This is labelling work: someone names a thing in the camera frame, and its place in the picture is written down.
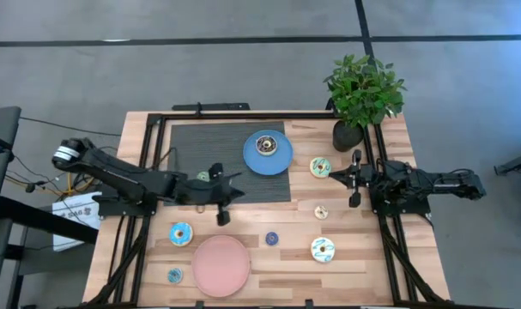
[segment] gray mat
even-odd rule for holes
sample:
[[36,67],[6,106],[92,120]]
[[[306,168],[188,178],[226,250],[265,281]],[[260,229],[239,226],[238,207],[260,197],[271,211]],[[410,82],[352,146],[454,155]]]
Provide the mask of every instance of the gray mat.
[[243,160],[246,139],[259,130],[278,130],[285,134],[283,122],[173,125],[170,146],[177,151],[169,157],[169,170],[195,178],[199,172],[220,162],[226,175],[242,172],[232,182],[233,187],[245,193],[236,203],[288,202],[291,200],[288,170],[275,176],[258,175]]

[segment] pink plate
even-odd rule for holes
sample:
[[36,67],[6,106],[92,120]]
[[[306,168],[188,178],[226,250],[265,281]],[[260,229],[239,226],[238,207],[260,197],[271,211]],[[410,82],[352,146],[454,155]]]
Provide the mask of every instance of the pink plate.
[[251,272],[251,259],[238,240],[218,235],[197,248],[191,271],[201,292],[212,297],[226,297],[245,285]]

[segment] small blue object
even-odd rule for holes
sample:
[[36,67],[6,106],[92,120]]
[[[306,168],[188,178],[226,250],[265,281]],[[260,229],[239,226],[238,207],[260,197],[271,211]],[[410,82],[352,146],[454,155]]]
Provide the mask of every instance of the small blue object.
[[279,242],[279,236],[277,236],[276,232],[269,232],[266,235],[266,244],[277,245],[277,242]]
[[[272,155],[261,155],[257,151],[257,139],[261,136],[272,136],[277,142],[277,149]],[[261,175],[277,175],[285,171],[293,162],[293,146],[280,131],[260,130],[251,135],[243,147],[243,159],[255,173]]]
[[182,281],[182,270],[171,269],[168,271],[168,281],[170,283],[180,283]]

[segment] white sticker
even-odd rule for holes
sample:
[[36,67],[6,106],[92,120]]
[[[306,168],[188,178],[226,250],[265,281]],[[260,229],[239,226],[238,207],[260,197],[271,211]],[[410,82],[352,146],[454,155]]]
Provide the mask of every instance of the white sticker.
[[54,154],[55,157],[57,158],[60,158],[60,159],[64,159],[66,161],[71,161],[71,155],[69,154],[65,154],[63,152],[59,152],[57,151],[55,154]]
[[60,146],[60,147],[58,147],[58,151],[66,153],[68,155],[72,155],[72,156],[74,156],[76,158],[79,157],[79,153],[76,152],[75,150],[71,149],[71,148]]

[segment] yellow wire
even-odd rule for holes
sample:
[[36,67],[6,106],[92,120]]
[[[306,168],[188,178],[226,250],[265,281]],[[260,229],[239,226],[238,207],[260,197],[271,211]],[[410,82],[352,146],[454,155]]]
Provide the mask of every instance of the yellow wire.
[[71,192],[71,173],[68,173],[68,191]]
[[[12,183],[12,184],[14,184],[14,185],[19,185],[19,186],[22,187],[22,188],[26,188],[26,187],[27,187],[26,185],[21,184],[21,183],[19,183],[19,182],[17,182],[17,181],[14,181],[14,180],[12,180],[12,179],[5,179],[5,180],[9,181],[10,183]],[[70,189],[70,186],[71,186],[71,184],[70,184],[71,181],[70,181],[70,180],[71,180],[71,177],[69,177],[69,179],[68,179],[68,190],[67,190],[67,191],[54,191],[54,190],[52,190],[52,189],[50,189],[50,188],[44,188],[44,189],[43,189],[42,187],[39,187],[39,188],[40,188],[41,190],[43,190],[43,191],[38,191],[38,192],[40,192],[40,193],[55,194],[55,195],[58,195],[58,196],[59,196],[59,195],[62,195],[62,194],[70,194],[70,195],[71,195],[71,194],[73,194],[73,193],[75,193],[75,192],[77,192],[77,191],[80,191],[80,190],[86,190],[86,189],[87,189],[87,188],[92,184],[92,182],[94,181],[94,178],[91,178],[91,179],[90,179],[89,181],[87,181],[85,184],[79,186],[78,188],[74,188],[73,190]]]

